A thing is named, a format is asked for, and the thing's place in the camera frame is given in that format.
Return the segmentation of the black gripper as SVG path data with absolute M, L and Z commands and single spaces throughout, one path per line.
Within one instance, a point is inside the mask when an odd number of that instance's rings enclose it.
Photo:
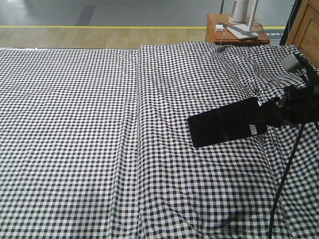
M 249 124 L 254 125 L 257 131 L 266 131 L 268 126 L 280 128 L 285 123 L 299 125 L 302 123 L 319 121 L 319 86 L 284 88 L 282 99 L 271 98 L 260 106 L 260 109 L 279 111 L 283 109 L 284 119 L 251 119 Z

